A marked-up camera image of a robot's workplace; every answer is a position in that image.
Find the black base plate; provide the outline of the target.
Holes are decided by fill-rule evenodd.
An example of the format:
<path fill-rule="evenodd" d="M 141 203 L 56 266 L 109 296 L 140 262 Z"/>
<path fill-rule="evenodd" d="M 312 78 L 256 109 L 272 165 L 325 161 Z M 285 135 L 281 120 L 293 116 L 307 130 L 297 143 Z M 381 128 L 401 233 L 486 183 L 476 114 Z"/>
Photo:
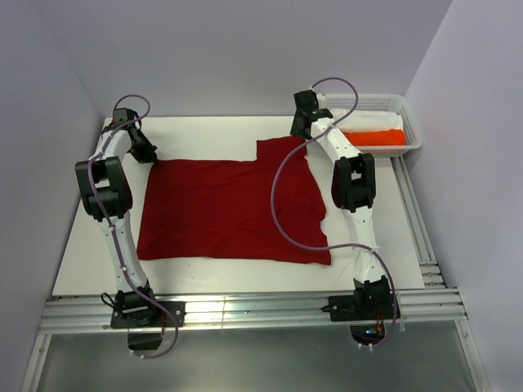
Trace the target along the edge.
<path fill-rule="evenodd" d="M 400 307 L 394 303 L 391 293 L 385 296 L 354 291 L 350 295 L 329 296 L 328 304 L 321 308 L 329 314 L 332 322 L 377 321 L 400 317 Z"/>
<path fill-rule="evenodd" d="M 154 307 L 152 310 L 141 310 L 135 314 L 113 315 L 111 329 L 148 328 L 148 327 L 182 327 L 185 322 L 186 303 L 183 301 L 160 301 L 168 314 Z"/>

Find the rolled orange t-shirt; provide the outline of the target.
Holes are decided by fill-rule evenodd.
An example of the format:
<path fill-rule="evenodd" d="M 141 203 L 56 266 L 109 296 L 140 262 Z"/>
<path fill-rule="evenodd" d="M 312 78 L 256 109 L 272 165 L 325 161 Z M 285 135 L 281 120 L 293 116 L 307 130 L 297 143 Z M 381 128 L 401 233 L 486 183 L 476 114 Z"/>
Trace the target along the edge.
<path fill-rule="evenodd" d="M 354 146 L 402 146 L 406 145 L 405 134 L 400 129 L 385 131 L 342 131 Z"/>

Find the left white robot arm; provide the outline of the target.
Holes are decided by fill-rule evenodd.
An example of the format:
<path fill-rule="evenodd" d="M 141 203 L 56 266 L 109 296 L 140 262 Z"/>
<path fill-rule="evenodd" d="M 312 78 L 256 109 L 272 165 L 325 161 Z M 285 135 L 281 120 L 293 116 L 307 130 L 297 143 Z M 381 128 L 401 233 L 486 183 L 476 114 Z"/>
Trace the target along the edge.
<path fill-rule="evenodd" d="M 116 275 L 117 293 L 101 294 L 113 310 L 113 327 L 145 327 L 159 320 L 159 305 L 138 260 L 133 241 L 130 210 L 133 199 L 122 161 L 131 154 L 138 163 L 157 159 L 153 146 L 141 130 L 136 111 L 117 108 L 102 131 L 101 146 L 74 170 L 85 212 L 102 229 Z"/>

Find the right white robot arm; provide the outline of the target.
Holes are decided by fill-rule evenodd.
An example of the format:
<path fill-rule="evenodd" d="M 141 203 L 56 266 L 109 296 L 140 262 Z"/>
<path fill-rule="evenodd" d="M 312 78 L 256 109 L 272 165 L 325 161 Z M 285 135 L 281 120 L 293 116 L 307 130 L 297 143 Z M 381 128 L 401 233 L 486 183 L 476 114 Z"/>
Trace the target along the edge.
<path fill-rule="evenodd" d="M 354 265 L 354 309 L 372 318 L 390 299 L 387 272 L 376 257 L 373 202 L 376 196 L 375 162 L 362 153 L 335 125 L 329 109 L 322 109 L 312 90 L 293 95 L 295 114 L 290 134 L 316 141 L 333 163 L 331 196 L 355 235 L 351 247 L 358 252 Z"/>

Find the dark red t-shirt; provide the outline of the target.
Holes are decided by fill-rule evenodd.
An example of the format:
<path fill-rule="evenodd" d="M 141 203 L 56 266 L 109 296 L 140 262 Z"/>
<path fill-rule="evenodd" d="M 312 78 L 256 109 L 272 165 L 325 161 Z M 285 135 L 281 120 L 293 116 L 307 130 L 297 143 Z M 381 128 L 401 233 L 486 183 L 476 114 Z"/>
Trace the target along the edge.
<path fill-rule="evenodd" d="M 137 255 L 330 265 L 326 207 L 302 139 L 257 142 L 253 161 L 159 160 L 150 169 Z"/>

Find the white plastic basket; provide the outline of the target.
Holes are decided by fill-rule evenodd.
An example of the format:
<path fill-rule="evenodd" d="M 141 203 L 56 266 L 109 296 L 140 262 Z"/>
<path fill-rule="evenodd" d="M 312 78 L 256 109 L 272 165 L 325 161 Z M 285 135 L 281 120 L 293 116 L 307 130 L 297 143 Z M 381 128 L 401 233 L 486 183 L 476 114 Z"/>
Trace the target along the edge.
<path fill-rule="evenodd" d="M 366 111 L 387 111 L 399 114 L 403 118 L 406 145 L 402 146 L 356 146 L 364 153 L 371 153 L 380 158 L 402 156 L 422 146 L 421 132 L 414 119 L 407 100 L 395 94 L 362 94 L 358 100 L 350 94 L 321 94 L 325 98 L 326 109 L 338 119 L 351 108 Z"/>

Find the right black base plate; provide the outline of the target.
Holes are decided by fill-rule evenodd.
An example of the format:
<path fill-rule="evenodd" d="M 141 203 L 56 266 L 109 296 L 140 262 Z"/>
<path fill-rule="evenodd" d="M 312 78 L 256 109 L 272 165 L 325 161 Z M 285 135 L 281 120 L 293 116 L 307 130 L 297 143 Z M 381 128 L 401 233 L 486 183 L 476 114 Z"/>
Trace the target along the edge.
<path fill-rule="evenodd" d="M 329 296 L 328 304 L 321 308 L 329 314 L 332 322 L 377 321 L 400 317 L 400 307 L 394 303 L 391 293 L 385 296 L 354 291 L 350 295 Z"/>

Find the aluminium rail frame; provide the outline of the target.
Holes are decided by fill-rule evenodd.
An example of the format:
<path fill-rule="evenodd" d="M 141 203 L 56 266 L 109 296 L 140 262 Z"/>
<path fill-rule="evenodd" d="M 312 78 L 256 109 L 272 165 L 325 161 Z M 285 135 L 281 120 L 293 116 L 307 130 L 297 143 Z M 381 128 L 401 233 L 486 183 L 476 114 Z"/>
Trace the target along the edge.
<path fill-rule="evenodd" d="M 400 330 L 373 353 L 322 311 L 328 294 L 188 295 L 161 359 L 126 354 L 92 296 L 46 303 L 24 391 L 488 391 L 460 293 L 446 286 L 402 158 L 393 158 L 425 286 L 400 294 Z"/>

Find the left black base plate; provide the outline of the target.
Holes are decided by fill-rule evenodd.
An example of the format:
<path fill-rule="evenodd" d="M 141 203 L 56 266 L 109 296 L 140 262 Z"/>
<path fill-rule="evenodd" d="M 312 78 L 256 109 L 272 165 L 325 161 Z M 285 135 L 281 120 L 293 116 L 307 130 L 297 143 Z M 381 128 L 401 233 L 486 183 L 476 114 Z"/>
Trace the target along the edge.
<path fill-rule="evenodd" d="M 168 314 L 154 307 L 152 310 L 141 310 L 135 314 L 113 315 L 111 329 L 148 328 L 148 327 L 182 327 L 185 322 L 186 303 L 183 301 L 160 301 Z"/>

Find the rolled white t-shirt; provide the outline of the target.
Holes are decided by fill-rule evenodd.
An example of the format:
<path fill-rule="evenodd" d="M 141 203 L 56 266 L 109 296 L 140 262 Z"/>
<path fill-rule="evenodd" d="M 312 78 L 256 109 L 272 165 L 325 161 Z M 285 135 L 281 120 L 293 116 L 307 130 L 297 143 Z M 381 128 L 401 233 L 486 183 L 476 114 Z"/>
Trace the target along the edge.
<path fill-rule="evenodd" d="M 399 114 L 366 110 L 355 110 L 339 122 L 337 127 L 347 132 L 404 130 L 403 118 Z"/>

